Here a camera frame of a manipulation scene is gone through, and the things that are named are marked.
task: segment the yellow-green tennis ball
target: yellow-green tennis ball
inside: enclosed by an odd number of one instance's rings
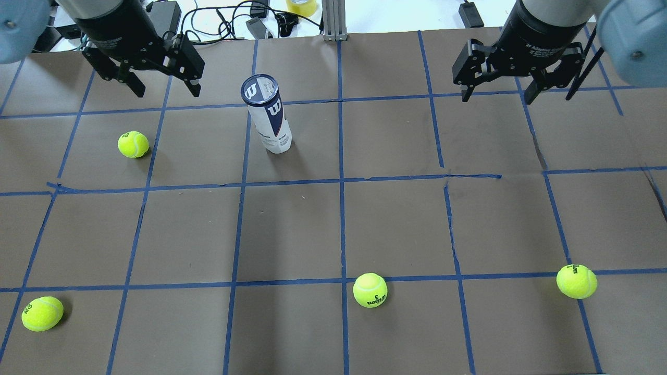
[[[583,300],[590,297],[598,288],[598,279],[586,266],[570,264],[556,275],[558,289],[570,298]]]
[[[360,305],[376,308],[387,299],[387,283],[377,274],[363,274],[354,282],[352,292]]]
[[[34,332],[51,329],[63,317],[63,304],[54,297],[42,297],[33,300],[23,309],[23,325]]]
[[[132,159],[142,157],[148,151],[148,139],[138,131],[128,131],[118,138],[118,151]]]

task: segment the white and blue can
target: white and blue can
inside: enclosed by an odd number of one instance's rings
[[[253,75],[243,82],[241,97],[264,147],[273,153],[289,150],[291,130],[275,79],[267,74]]]

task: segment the can lid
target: can lid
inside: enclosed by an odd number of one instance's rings
[[[255,74],[241,85],[241,98],[245,104],[261,107],[278,95],[278,83],[268,74]]]

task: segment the taped grid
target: taped grid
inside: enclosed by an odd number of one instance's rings
[[[585,32],[587,35],[588,33],[588,28],[585,27]],[[143,188],[135,188],[135,189],[117,189],[117,190],[77,190],[73,189],[70,187],[65,187],[59,184],[54,184],[54,183],[47,183],[47,186],[51,187],[53,191],[40,191],[40,192],[5,192],[5,193],[0,193],[0,197],[2,196],[42,196],[42,195],[50,195],[51,196],[51,201],[49,204],[49,207],[47,208],[43,223],[40,227],[39,233],[37,235],[37,239],[35,240],[35,245],[33,246],[33,251],[31,253],[31,257],[29,260],[28,267],[26,269],[26,273],[24,275],[23,279],[23,284],[20,288],[0,288],[0,293],[9,293],[9,292],[18,292],[17,300],[14,305],[13,313],[11,315],[11,319],[9,321],[9,325],[5,331],[2,347],[0,348],[0,361],[2,360],[2,356],[4,354],[7,341],[9,339],[10,333],[11,333],[11,328],[13,326],[13,323],[17,317],[18,309],[19,309],[19,304],[21,301],[21,298],[25,292],[53,292],[53,291],[64,291],[64,290],[81,290],[81,291],[93,291],[93,290],[122,290],[123,291],[123,297],[121,299],[121,305],[119,308],[119,313],[118,313],[118,318],[117,318],[117,323],[115,327],[115,333],[113,337],[113,343],[112,343],[112,349],[111,352],[109,353],[109,362],[107,365],[107,374],[110,374],[113,368],[113,361],[114,361],[114,356],[115,356],[115,349],[117,347],[117,340],[119,336],[119,332],[121,329],[122,325],[122,320],[123,320],[123,312],[125,309],[125,302],[127,299],[127,292],[129,290],[158,290],[158,289],[188,289],[188,288],[220,288],[220,287],[229,287],[231,290],[230,293],[230,298],[229,298],[229,312],[228,312],[228,321],[227,321],[227,337],[225,339],[225,352],[224,356],[222,358],[223,360],[223,373],[227,374],[229,372],[229,351],[231,348],[231,345],[233,342],[231,341],[231,330],[233,328],[233,311],[234,311],[234,302],[235,302],[235,289],[236,288],[242,288],[242,287],[251,287],[251,286],[277,286],[277,285],[300,285],[300,284],[341,284],[342,287],[342,317],[343,317],[343,354],[344,354],[344,373],[349,374],[350,369],[349,369],[349,354],[348,354],[348,312],[347,312],[347,284],[354,282],[354,278],[349,278],[347,276],[346,272],[346,237],[345,237],[345,183],[352,183],[352,182],[364,182],[364,181],[398,181],[398,180],[419,180],[419,179],[444,179],[444,178],[449,178],[449,177],[454,177],[454,178],[493,178],[493,179],[500,179],[502,178],[501,175],[496,175],[496,174],[476,174],[476,175],[455,175],[455,174],[432,174],[432,175],[403,175],[403,176],[380,176],[380,177],[370,177],[370,178],[346,178],[344,176],[344,153],[343,153],[343,124],[344,124],[344,108],[343,108],[343,103],[348,102],[348,101],[380,101],[380,100],[401,100],[401,99],[425,99],[428,98],[430,101],[430,106],[431,106],[431,115],[432,115],[432,121],[433,121],[433,127],[434,127],[434,133],[436,136],[436,147],[438,151],[438,161],[440,163],[441,167],[444,167],[444,161],[442,159],[442,149],[441,145],[439,142],[439,132],[438,132],[438,121],[436,117],[436,111],[435,111],[435,106],[434,106],[434,98],[435,97],[455,97],[459,96],[459,93],[433,93],[432,91],[432,84],[431,84],[431,79],[430,79],[430,72],[428,68],[428,62],[427,62],[427,52],[426,48],[424,47],[424,42],[422,38],[422,33],[421,31],[418,31],[418,39],[420,43],[420,51],[422,52],[422,59],[424,62],[424,72],[426,74],[426,81],[428,85],[428,94],[425,95],[398,95],[398,96],[387,96],[387,97],[350,97],[350,98],[343,98],[343,83],[342,83],[342,54],[341,54],[341,43],[338,42],[337,44],[337,63],[338,63],[338,97],[335,99],[325,99],[325,100],[303,100],[303,101],[286,101],[285,104],[309,104],[309,103],[331,103],[331,102],[338,102],[338,114],[339,114],[339,165],[340,165],[340,176],[338,179],[313,179],[313,180],[297,180],[297,181],[274,181],[274,182],[255,182],[255,183],[247,183],[246,182],[246,177],[247,177],[247,161],[248,161],[248,149],[249,149],[249,137],[250,137],[250,128],[251,128],[251,120],[250,117],[247,117],[247,123],[246,123],[246,134],[245,134],[245,153],[244,153],[244,159],[243,159],[243,176],[241,179],[240,183],[228,183],[225,185],[174,185],[174,186],[150,186],[150,181],[151,181],[151,176],[152,176],[152,171],[153,171],[153,165],[155,163],[155,156],[156,153],[153,152],[151,156],[151,162],[149,166],[149,171],[148,171],[148,176],[147,176],[147,181],[146,185]],[[253,52],[253,69],[252,72],[255,73],[256,70],[256,63],[257,63],[257,47],[258,43],[255,42],[254,45],[254,52]],[[167,107],[167,100],[169,98],[169,92],[171,89],[171,77],[169,78],[169,82],[167,84],[167,89],[165,91],[164,95],[164,100],[163,100],[163,105],[160,108],[149,108],[149,109],[123,109],[123,110],[115,110],[115,111],[88,111],[85,112],[83,111],[83,108],[85,106],[85,102],[87,99],[87,96],[89,94],[91,84],[93,81],[93,77],[95,72],[91,75],[91,78],[88,82],[85,94],[83,96],[83,101],[81,102],[81,106],[79,108],[78,112],[75,113],[50,113],[50,114],[39,114],[39,115],[2,115],[2,112],[7,105],[9,96],[11,95],[12,89],[17,81],[17,78],[21,72],[21,68],[23,67],[23,62],[22,61],[18,68],[17,71],[14,75],[14,78],[12,80],[12,83],[9,87],[9,90],[7,92],[7,95],[5,96],[3,100],[2,107],[0,107],[0,119],[20,119],[20,118],[32,118],[32,117],[59,117],[59,116],[66,116],[66,115],[76,115],[76,120],[75,120],[75,125],[72,129],[69,142],[67,144],[67,148],[65,150],[65,154],[63,155],[63,160],[61,162],[61,167],[58,172],[58,177],[61,176],[65,164],[67,162],[67,157],[69,155],[69,150],[71,148],[72,141],[74,139],[76,130],[77,130],[77,124],[79,123],[81,116],[84,115],[98,115],[98,114],[106,114],[106,113],[133,113],[133,112],[146,112],[146,111],[159,111],[160,112],[160,120],[159,120],[159,125],[158,125],[158,130],[157,130],[157,135],[155,137],[155,144],[153,149],[157,149],[159,145],[159,137],[161,133],[161,127],[163,124],[164,116],[166,111],[175,111],[175,110],[189,110],[189,109],[207,109],[207,108],[226,108],[226,107],[243,107],[245,104],[238,103],[238,104],[225,104],[225,105],[194,105],[194,106],[181,106],[181,107]],[[606,82],[606,87],[587,87],[587,88],[581,88],[580,91],[609,91],[610,95],[612,96],[612,100],[614,101],[614,104],[618,110],[618,113],[620,115],[623,115],[622,109],[620,107],[620,104],[618,103],[618,100],[616,99],[615,90],[619,89],[636,89],[636,87],[633,86],[611,86],[610,81],[606,75],[606,72],[604,71],[604,67],[602,66],[602,62],[599,61],[598,65],[600,66],[600,69],[602,71],[602,75],[604,76],[605,82]],[[531,132],[534,141],[536,142],[537,145],[537,136],[535,134],[535,130],[532,126],[532,120],[530,118],[530,110],[528,106],[525,104],[523,97],[522,97],[522,88],[520,85],[520,82],[518,79],[516,80],[517,84],[517,90],[509,90],[509,91],[491,91],[491,92],[479,92],[479,93],[474,93],[473,95],[519,95],[522,100],[522,106],[524,108],[524,113],[526,115],[526,121],[528,123],[528,128],[529,131]],[[567,91],[567,89],[551,89],[549,90],[551,92],[563,92]],[[556,205],[556,200],[554,198],[553,191],[551,189],[550,181],[549,181],[549,175],[555,175],[555,174],[571,174],[571,173],[614,173],[614,172],[623,172],[623,171],[647,171],[650,173],[650,171],[656,171],[656,170],[665,170],[667,169],[667,166],[652,166],[652,167],[628,167],[628,168],[605,168],[605,169],[566,169],[566,170],[549,170],[546,164],[546,160],[540,155],[540,159],[544,161],[544,166],[545,166],[545,171],[543,172],[544,176],[544,181],[545,181],[545,186],[548,192],[548,196],[551,201],[552,209],[554,212],[554,217],[556,219],[556,223],[558,226],[558,231],[559,235],[562,241],[562,246],[564,249],[564,255],[565,259],[568,263],[572,261],[569,253],[569,249],[567,246],[567,242],[565,239],[564,231],[562,228],[562,223],[560,221],[560,215],[558,213],[558,207]],[[296,279],[296,280],[263,280],[263,281],[254,281],[254,282],[238,282],[237,281],[237,269],[238,269],[238,259],[239,259],[239,247],[240,247],[240,239],[241,239],[241,225],[242,225],[242,219],[243,219],[243,205],[244,205],[244,199],[245,199],[245,188],[249,186],[269,186],[269,185],[297,185],[297,184],[315,184],[315,183],[338,183],[340,185],[340,215],[341,215],[341,263],[342,263],[342,270],[341,270],[341,277],[340,278],[316,278],[316,279]],[[237,231],[236,231],[236,241],[235,241],[235,251],[234,251],[234,262],[233,262],[233,276],[232,276],[232,281],[230,282],[210,282],[210,283],[187,283],[187,284],[140,284],[140,285],[131,285],[129,283],[131,279],[131,273],[132,273],[132,267],[133,267],[133,262],[135,258],[135,253],[136,253],[136,248],[137,248],[137,243],[141,231],[141,223],[143,221],[143,213],[145,210],[145,205],[147,203],[148,195],[152,191],[161,191],[161,190],[181,190],[181,189],[211,189],[211,188],[241,188],[241,193],[240,193],[240,199],[239,199],[239,213],[238,213],[238,219],[237,219]],[[37,251],[39,249],[39,244],[41,241],[41,236],[43,235],[45,226],[48,222],[51,210],[53,208],[53,204],[55,203],[55,200],[57,199],[58,195],[67,195],[67,194],[122,194],[122,193],[129,193],[129,192],[143,192],[143,201],[141,205],[141,210],[139,213],[139,217],[137,220],[137,227],[135,231],[135,236],[132,244],[132,251],[131,251],[131,256],[129,260],[129,264],[127,267],[127,275],[125,278],[125,283],[123,285],[96,285],[96,286],[59,286],[59,287],[27,287],[27,281],[30,275],[31,267],[33,265],[33,262],[35,260],[35,256],[37,255]],[[470,366],[470,372],[472,374],[475,374],[475,363],[474,363],[474,354],[472,350],[472,342],[470,338],[470,327],[468,325],[468,315],[466,312],[466,302],[465,302],[465,293],[464,293],[464,285],[463,281],[464,280],[481,280],[481,279],[504,279],[504,278],[553,278],[555,277],[556,273],[555,272],[536,272],[536,273],[514,273],[514,274],[462,274],[460,270],[460,265],[458,262],[458,258],[456,255],[456,234],[455,231],[456,229],[452,225],[452,209],[451,209],[451,204],[450,204],[450,197],[449,197],[449,188],[448,186],[444,187],[444,199],[447,207],[447,212],[444,213],[448,217],[448,225],[450,229],[450,239],[452,243],[452,256],[454,257],[454,264],[455,264],[455,270],[456,273],[454,275],[431,275],[431,276],[388,276],[386,277],[386,280],[388,282],[416,282],[416,281],[438,281],[438,280],[456,280],[458,281],[458,291],[459,291],[459,297],[460,297],[460,308],[461,308],[461,313],[462,313],[462,319],[463,319],[463,326],[464,326],[464,335],[466,339],[466,349],[468,352],[468,362]],[[623,270],[596,270],[596,273],[598,275],[620,275],[620,274],[664,274],[667,273],[667,268],[649,268],[649,269],[623,269]],[[586,310],[584,308],[583,302],[579,301],[579,309],[580,313],[582,315],[582,321],[584,323],[584,327],[586,329],[586,335],[589,341],[590,349],[591,349],[591,355],[593,357],[596,370],[598,372],[602,372],[602,367],[600,365],[600,361],[598,359],[598,355],[595,349],[595,343],[594,343],[594,338],[592,337],[590,327],[588,325],[588,319],[586,316]]]

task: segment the metal post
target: metal post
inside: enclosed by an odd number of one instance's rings
[[[348,40],[345,26],[345,0],[322,0],[322,19],[324,21],[324,40]]]

